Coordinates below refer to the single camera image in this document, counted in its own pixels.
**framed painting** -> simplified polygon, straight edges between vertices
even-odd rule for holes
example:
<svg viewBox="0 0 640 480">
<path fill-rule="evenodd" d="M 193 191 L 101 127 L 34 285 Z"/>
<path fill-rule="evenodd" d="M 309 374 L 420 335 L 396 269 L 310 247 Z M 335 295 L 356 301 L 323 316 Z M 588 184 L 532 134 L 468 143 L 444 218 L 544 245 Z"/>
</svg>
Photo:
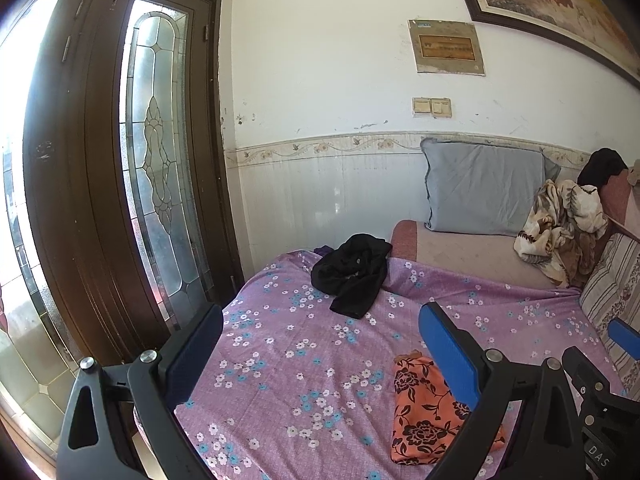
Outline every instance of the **framed painting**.
<svg viewBox="0 0 640 480">
<path fill-rule="evenodd" d="M 640 57 L 602 0 L 465 0 L 476 22 L 517 28 L 571 47 L 640 89 Z"/>
</svg>

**beige and brown blanket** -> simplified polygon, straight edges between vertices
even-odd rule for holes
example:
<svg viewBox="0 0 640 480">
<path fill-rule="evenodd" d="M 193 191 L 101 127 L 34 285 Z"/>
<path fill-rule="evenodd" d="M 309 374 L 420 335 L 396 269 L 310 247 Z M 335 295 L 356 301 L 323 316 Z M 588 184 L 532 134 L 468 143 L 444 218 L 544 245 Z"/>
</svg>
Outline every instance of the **beige and brown blanket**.
<svg viewBox="0 0 640 480">
<path fill-rule="evenodd" d="M 547 180 L 513 248 L 558 286 L 583 286 L 596 264 L 596 240 L 606 230 L 607 218 L 595 186 Z"/>
</svg>

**blue gripper pad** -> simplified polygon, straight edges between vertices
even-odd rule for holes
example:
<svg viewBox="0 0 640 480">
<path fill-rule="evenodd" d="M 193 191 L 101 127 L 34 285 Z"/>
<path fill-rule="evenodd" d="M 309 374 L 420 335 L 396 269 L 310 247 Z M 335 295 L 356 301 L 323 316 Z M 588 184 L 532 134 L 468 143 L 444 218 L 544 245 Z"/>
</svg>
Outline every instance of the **blue gripper pad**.
<svg viewBox="0 0 640 480">
<path fill-rule="evenodd" d="M 640 334 L 636 330 L 616 317 L 609 321 L 607 333 L 633 359 L 640 360 Z"/>
<path fill-rule="evenodd" d="M 434 308 L 440 308 L 440 306 L 436 303 L 425 304 L 420 309 L 418 316 L 420 335 L 453 396 L 472 410 L 480 400 L 478 372 L 456 343 L 449 328 L 434 314 Z M 453 330 L 458 330 L 452 321 L 449 322 Z"/>
</svg>

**mattress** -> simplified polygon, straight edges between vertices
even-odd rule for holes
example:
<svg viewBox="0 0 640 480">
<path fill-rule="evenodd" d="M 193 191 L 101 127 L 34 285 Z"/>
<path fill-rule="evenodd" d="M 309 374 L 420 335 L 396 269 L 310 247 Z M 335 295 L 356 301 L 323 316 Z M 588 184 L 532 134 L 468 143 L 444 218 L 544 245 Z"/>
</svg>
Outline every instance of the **mattress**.
<svg viewBox="0 0 640 480">
<path fill-rule="evenodd" d="M 529 288 L 555 288 L 539 269 L 513 250 L 515 238 L 501 235 L 441 233 L 423 222 L 402 220 L 391 236 L 391 256 L 495 282 Z"/>
<path fill-rule="evenodd" d="M 360 320 L 329 310 L 314 290 L 319 256 L 283 254 L 224 311 L 224 331 L 191 398 L 175 410 L 188 439 L 221 480 L 424 480 L 429 465 L 390 459 L 394 357 L 420 349 L 421 305 L 438 301 L 483 348 L 540 364 L 576 345 L 622 384 L 578 306 L 579 291 L 535 290 L 390 258 L 376 301 Z M 518 411 L 504 419 L 511 434 Z M 502 451 L 489 455 L 490 477 Z"/>
</svg>

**striped cushion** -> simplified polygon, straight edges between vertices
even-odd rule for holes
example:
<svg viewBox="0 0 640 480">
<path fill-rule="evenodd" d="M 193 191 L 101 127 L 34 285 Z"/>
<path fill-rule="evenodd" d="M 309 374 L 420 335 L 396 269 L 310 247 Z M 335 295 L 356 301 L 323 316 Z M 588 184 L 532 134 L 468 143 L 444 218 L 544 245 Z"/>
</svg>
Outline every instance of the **striped cushion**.
<svg viewBox="0 0 640 480">
<path fill-rule="evenodd" d="M 619 317 L 640 332 L 640 244 L 615 233 L 580 297 L 580 306 L 609 352 L 620 379 L 634 400 L 640 399 L 640 365 L 607 335 Z"/>
</svg>

